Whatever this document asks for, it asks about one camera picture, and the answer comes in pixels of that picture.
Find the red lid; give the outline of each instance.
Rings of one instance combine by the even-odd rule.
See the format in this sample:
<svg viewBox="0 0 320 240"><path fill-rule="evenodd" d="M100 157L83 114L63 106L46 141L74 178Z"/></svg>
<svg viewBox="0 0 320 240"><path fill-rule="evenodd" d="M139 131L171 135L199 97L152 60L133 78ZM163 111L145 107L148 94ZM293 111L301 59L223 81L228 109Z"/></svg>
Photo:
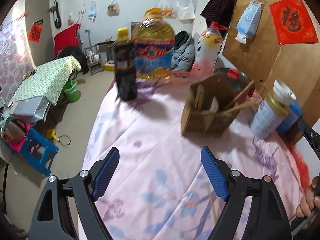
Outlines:
<svg viewBox="0 0 320 240"><path fill-rule="evenodd" d="M212 22L209 28L213 28L215 30L227 30L228 28L222 25L219 25L217 22Z"/></svg>
<svg viewBox="0 0 320 240"><path fill-rule="evenodd" d="M239 71L236 70L236 69L230 69L227 73L227 76L229 78L232 78L232 79L235 79L235 80L238 80L239 79Z"/></svg>

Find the gray jacket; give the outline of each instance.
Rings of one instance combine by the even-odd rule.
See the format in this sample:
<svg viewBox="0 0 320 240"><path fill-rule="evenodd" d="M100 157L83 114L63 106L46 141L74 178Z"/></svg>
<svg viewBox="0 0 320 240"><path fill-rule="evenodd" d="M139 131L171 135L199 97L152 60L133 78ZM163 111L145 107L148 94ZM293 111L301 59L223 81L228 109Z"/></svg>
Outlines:
<svg viewBox="0 0 320 240"><path fill-rule="evenodd" d="M195 46L191 34L185 31L175 35L171 70L188 71L195 58Z"/></svg>

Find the small stool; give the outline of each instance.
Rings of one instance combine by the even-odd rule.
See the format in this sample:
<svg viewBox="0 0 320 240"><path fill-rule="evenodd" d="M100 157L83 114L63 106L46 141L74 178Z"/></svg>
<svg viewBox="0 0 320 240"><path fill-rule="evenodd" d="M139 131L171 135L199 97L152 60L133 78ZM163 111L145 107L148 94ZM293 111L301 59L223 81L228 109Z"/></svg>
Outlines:
<svg viewBox="0 0 320 240"><path fill-rule="evenodd" d="M41 155L41 159L38 160L31 154L32 147L41 145L44 147L44 152ZM30 128L27 133L26 140L23 142L23 145L19 153L26 159L26 161L40 173L45 176L50 176L51 171L46 168L46 162L49 159L50 153L53 152L56 155L59 151L59 148L56 147L51 141L47 138L41 136L36 130Z"/></svg>
<svg viewBox="0 0 320 240"><path fill-rule="evenodd" d="M94 45L94 46L90 46L90 47L85 48L84 49L84 55L87 57L87 55L88 55L87 51L92 50L92 49L95 49L96 50L96 54L98 54L97 45ZM95 74L95 73L104 71L101 59L93 61L93 62L89 62L88 59L87 59L87 63L88 63L89 73L90 73L91 76L93 74Z"/></svg>

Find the orange handle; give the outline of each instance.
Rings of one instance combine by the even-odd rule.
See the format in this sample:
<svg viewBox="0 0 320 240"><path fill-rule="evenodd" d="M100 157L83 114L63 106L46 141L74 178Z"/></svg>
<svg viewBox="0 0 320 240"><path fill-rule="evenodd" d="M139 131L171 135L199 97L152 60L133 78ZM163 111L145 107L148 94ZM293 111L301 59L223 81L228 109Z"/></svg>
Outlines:
<svg viewBox="0 0 320 240"><path fill-rule="evenodd" d="M156 7L153 7L153 8L150 8L149 10L147 10L144 14L144 18L146 17L146 15L150 12L153 12L154 14L156 15L161 15L162 13L166 13L167 15L164 16L163 18L166 18L168 17L170 14L171 14L171 10L162 10L161 8L156 8Z"/></svg>

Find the metal screw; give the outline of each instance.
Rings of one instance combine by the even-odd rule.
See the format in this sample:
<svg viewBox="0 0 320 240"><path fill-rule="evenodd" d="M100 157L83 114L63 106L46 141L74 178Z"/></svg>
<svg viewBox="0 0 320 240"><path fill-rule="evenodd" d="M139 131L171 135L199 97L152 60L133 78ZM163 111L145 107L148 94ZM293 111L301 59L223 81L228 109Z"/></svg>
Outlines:
<svg viewBox="0 0 320 240"><path fill-rule="evenodd" d="M231 171L231 175L234 176L234 177L239 177L240 176L240 172L239 171Z"/></svg>
<svg viewBox="0 0 320 240"><path fill-rule="evenodd" d="M271 182L271 178L269 176L264 176L263 179L265 182Z"/></svg>
<svg viewBox="0 0 320 240"><path fill-rule="evenodd" d="M56 176L50 176L48 180L49 180L50 182L54 182L56 179L57 179Z"/></svg>
<svg viewBox="0 0 320 240"><path fill-rule="evenodd" d="M80 171L80 176L81 177L86 177L88 174L89 174L89 171L86 171L86 170Z"/></svg>

